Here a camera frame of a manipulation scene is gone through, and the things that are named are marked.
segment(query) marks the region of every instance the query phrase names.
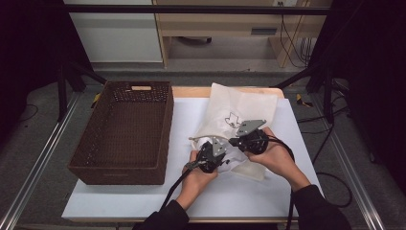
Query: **wicker basket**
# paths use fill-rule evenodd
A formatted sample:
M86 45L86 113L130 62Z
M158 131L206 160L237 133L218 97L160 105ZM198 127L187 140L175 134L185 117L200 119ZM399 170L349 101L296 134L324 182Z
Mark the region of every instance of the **wicker basket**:
M68 169L88 185L165 182L173 95L167 81L108 81Z

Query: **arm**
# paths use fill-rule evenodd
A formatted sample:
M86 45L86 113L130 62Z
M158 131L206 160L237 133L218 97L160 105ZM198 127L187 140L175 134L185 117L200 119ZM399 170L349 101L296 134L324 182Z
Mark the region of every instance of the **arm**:
M196 159L198 151L192 151L190 161ZM193 169L183 180L180 195L172 200L167 207L151 214L144 223L133 230L176 230L183 229L189 222L186 211L204 191L206 186L218 176L218 172L204 173L199 168Z
M267 135L275 136L269 127L263 131ZM289 182L293 191L293 201L299 213L301 230L351 229L346 217L323 198L317 186L310 184L281 144L269 142L263 154L255 155L251 152L245 154L252 162L262 164Z

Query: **wooden table edge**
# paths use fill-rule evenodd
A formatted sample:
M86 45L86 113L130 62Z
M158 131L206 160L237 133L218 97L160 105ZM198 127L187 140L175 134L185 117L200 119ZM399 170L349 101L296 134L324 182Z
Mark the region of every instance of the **wooden table edge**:
M269 87L233 87L245 93L276 94L279 98L284 98L280 88ZM209 98L211 87L208 86L173 86L173 97L175 98Z

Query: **white tabletop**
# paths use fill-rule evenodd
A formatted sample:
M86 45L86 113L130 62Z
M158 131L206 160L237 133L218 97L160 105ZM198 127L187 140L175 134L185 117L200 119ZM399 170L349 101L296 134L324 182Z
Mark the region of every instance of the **white tabletop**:
M72 221L135 221L158 211L189 161L188 138L197 131L208 101L208 98L175 98L164 185L101 186L86 185L79 180L62 217ZM293 150L298 167L310 182L321 189L289 100L278 100L271 129ZM179 192L180 186L172 198ZM272 172L267 171L262 181L225 172L209 184L188 215L191 221L276 221L287 217L289 200L289 184Z

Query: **white plastic bag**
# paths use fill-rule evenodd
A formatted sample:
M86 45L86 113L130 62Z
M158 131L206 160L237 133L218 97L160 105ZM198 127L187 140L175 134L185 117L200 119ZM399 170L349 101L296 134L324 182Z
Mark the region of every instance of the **white plastic bag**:
M217 83L212 84L209 104L198 131L191 138L192 148L200 150L206 142L215 136L222 139L227 151L223 164L218 168L220 173L231 171L262 180L265 168L257 163L247 161L247 157L237 147L228 143L236 137L239 125L247 120L266 120L261 126L269 127L274 119L278 96L274 94L244 93L234 88Z

